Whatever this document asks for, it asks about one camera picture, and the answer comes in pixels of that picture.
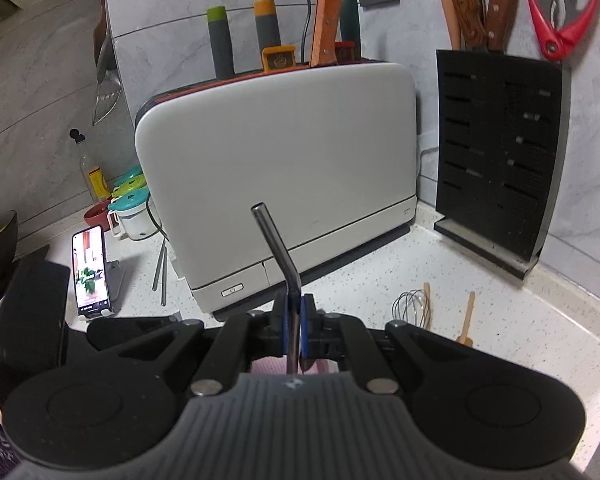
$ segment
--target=white logo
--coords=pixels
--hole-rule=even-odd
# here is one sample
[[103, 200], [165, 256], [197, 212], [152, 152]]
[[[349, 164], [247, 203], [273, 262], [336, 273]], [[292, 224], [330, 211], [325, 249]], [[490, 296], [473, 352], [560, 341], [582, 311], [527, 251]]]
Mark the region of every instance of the white logo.
[[293, 379], [287, 381], [285, 383], [285, 386], [287, 388], [291, 388], [292, 390], [295, 390], [296, 388], [299, 388], [300, 386], [302, 386], [304, 384], [304, 382], [302, 382], [300, 379], [298, 379], [297, 377], [294, 377]]

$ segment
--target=black bottle cap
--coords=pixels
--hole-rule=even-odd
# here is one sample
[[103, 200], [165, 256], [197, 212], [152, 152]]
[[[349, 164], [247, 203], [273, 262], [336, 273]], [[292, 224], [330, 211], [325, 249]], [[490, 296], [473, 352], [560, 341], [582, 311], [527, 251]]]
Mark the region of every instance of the black bottle cap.
[[80, 142], [82, 142], [84, 140], [84, 135], [82, 133], [80, 133], [80, 131], [76, 130], [75, 128], [71, 128], [71, 130], [69, 131], [69, 137], [71, 137], [73, 140], [75, 140], [76, 144], [79, 144]]

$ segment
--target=red bowl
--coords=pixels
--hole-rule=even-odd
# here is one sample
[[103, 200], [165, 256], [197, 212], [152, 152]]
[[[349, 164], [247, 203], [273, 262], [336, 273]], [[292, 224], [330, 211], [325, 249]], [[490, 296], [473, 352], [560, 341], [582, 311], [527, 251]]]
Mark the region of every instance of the red bowl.
[[111, 199], [107, 198], [102, 202], [96, 204], [84, 214], [84, 221], [87, 222], [89, 227], [96, 227], [101, 225], [104, 232], [109, 231], [109, 222], [107, 222], [107, 213], [109, 210], [107, 206], [111, 203]]

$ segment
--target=power button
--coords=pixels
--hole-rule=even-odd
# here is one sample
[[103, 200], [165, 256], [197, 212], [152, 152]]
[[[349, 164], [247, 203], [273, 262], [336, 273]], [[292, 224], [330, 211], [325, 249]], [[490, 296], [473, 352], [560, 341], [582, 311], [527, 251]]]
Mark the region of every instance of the power button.
[[226, 298], [227, 296], [232, 295], [234, 292], [238, 292], [239, 290], [243, 290], [243, 289], [244, 289], [244, 285], [241, 283], [238, 283], [237, 285], [234, 285], [231, 288], [223, 290], [221, 292], [221, 294], [222, 294], [223, 298]]

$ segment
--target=gray ribbed panel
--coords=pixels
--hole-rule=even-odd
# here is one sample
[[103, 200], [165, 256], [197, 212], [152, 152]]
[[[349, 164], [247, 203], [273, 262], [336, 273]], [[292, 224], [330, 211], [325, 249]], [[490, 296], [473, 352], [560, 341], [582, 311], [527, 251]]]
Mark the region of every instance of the gray ribbed panel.
[[240, 375], [229, 392], [189, 401], [158, 446], [121, 466], [62, 472], [24, 463], [8, 480], [579, 480], [567, 461], [491, 472], [426, 440], [395, 397], [358, 388], [348, 372]]

